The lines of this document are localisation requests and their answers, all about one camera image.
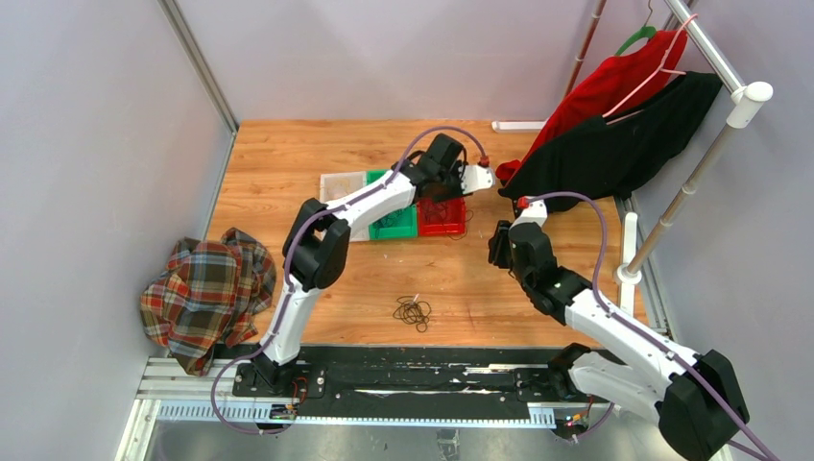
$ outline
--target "gray wall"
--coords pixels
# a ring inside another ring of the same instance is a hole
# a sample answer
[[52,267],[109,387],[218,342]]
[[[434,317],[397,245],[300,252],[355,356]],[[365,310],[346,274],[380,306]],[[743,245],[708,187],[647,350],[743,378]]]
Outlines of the gray wall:
[[[181,0],[235,115],[546,118],[595,0]],[[583,75],[642,25],[608,2]],[[666,7],[652,24],[663,24]]]
[[[654,261],[679,338],[725,353],[746,394],[750,427],[780,458],[810,459],[814,4],[710,0],[696,10],[743,78],[773,84],[775,98],[725,147]],[[704,69],[702,62],[689,53],[683,67]],[[722,97],[687,152],[636,192],[648,229],[731,107]]]
[[229,137],[156,1],[4,2],[0,68],[1,457],[107,461]]

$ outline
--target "clothes hanger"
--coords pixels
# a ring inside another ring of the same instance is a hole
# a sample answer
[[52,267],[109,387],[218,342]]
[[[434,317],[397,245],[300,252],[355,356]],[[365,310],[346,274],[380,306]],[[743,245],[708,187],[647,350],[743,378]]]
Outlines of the clothes hanger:
[[675,46],[675,44],[676,44],[676,39],[678,39],[678,38],[679,38],[679,35],[681,34],[681,32],[682,32],[682,31],[683,31],[683,30],[686,28],[686,26],[687,26],[687,25],[688,25],[690,22],[692,22],[692,20],[693,20],[693,19],[695,19],[696,17],[698,17],[698,14],[697,14],[697,13],[695,13],[695,14],[693,14],[693,15],[689,16],[689,17],[687,18],[687,20],[686,20],[686,21],[684,21],[684,23],[683,23],[683,24],[682,24],[682,26],[679,28],[679,30],[678,30],[678,31],[676,31],[676,34],[673,36],[673,41],[671,41],[671,42],[670,42],[670,47],[669,47],[669,48],[667,48],[667,51],[665,51],[665,52],[664,52],[664,57],[663,57],[663,58],[661,58],[661,64],[659,64],[659,65],[658,65],[658,69],[654,70],[654,71],[653,71],[653,73],[652,73],[652,74],[650,74],[650,76],[649,76],[648,78],[644,79],[644,82],[642,82],[641,84],[639,84],[639,86],[637,86],[636,88],[634,88],[634,90],[633,90],[633,91],[631,91],[631,92],[630,92],[630,94],[628,94],[627,96],[625,96],[625,99],[623,99],[623,100],[619,101],[619,104],[617,104],[616,106],[614,106],[614,107],[613,107],[613,109],[611,109],[611,110],[609,110],[608,112],[606,112],[605,114],[603,114],[603,115],[602,115],[602,117],[603,117],[603,118],[608,118],[608,117],[610,117],[611,115],[613,115],[613,113],[614,113],[614,112],[616,112],[617,110],[619,110],[619,108],[621,108],[621,107],[622,107],[622,105],[624,105],[625,103],[627,103],[627,102],[628,102],[628,100],[629,100],[629,99],[631,99],[631,98],[632,98],[632,97],[633,97],[633,96],[634,96],[634,95],[635,95],[635,94],[636,94],[636,93],[637,93],[637,92],[638,92],[638,91],[639,91],[641,88],[643,88],[645,85],[647,85],[647,83],[648,83],[648,82],[650,82],[651,80],[653,80],[653,78],[654,78],[654,77],[656,77],[656,76],[657,76],[657,74],[658,74],[659,72],[666,72],[666,73],[668,73],[668,74],[676,74],[676,75],[686,75],[686,72],[681,72],[681,70],[670,70],[670,69],[665,69],[665,68],[664,68],[664,63],[665,63],[665,62],[667,62],[667,57],[668,57],[668,56],[670,56],[670,52],[671,52],[671,51],[673,51],[673,46]]
[[627,49],[637,41],[643,38],[647,38],[649,40],[656,36],[656,28],[647,25],[647,23],[650,22],[650,18],[653,16],[653,5],[651,5],[651,2],[653,2],[653,0],[647,0],[647,9],[650,10],[650,13],[647,15],[647,19],[644,20],[644,24],[641,26],[641,29],[634,32],[632,36],[622,43],[622,47],[616,51],[616,56],[622,56],[622,53],[627,51]]

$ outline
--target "green hanger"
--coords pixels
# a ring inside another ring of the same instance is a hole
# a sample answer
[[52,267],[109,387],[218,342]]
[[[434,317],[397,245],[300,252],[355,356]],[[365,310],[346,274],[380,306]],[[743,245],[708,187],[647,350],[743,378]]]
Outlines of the green hanger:
[[656,36],[656,28],[653,26],[644,26],[641,29],[634,32],[634,34],[628,38],[625,43],[622,44],[622,47],[619,48],[619,51],[616,52],[616,56],[622,56],[628,48],[631,47],[637,41],[647,38],[648,40]]

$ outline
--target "plaid cloth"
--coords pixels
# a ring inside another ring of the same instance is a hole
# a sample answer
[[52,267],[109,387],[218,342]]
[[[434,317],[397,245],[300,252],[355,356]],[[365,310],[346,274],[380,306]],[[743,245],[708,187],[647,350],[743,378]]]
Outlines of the plaid cloth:
[[144,331],[189,375],[206,375],[217,341],[232,347],[257,334],[252,318],[271,304],[275,281],[269,252],[238,229],[220,243],[183,239],[141,295]]

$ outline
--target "wooden table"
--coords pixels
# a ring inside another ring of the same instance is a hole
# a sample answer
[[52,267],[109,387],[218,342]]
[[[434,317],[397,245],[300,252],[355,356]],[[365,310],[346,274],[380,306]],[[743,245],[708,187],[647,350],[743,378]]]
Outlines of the wooden table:
[[[494,133],[485,121],[247,121],[237,136],[208,238],[219,239],[234,226],[266,245],[278,270],[276,303],[283,240],[302,202],[319,198],[320,175],[388,168],[416,134],[440,124],[471,131],[493,166],[522,158],[535,137]],[[419,148],[426,148],[430,139]],[[474,155],[476,148],[464,142]],[[612,270],[619,260],[621,226],[613,199],[600,205],[610,232],[600,287],[616,300]],[[468,197],[467,208],[474,214],[460,241],[442,236],[351,243],[345,272],[318,301],[303,342],[560,347],[577,341],[595,346],[538,313],[517,282],[487,262],[495,224],[513,219],[510,202],[493,189]],[[544,229],[560,264],[590,279],[601,235],[593,210],[580,204],[549,217]],[[432,304],[424,333],[393,318],[395,299],[416,293]],[[256,317],[261,332],[273,311]],[[638,294],[636,317],[646,322]]]

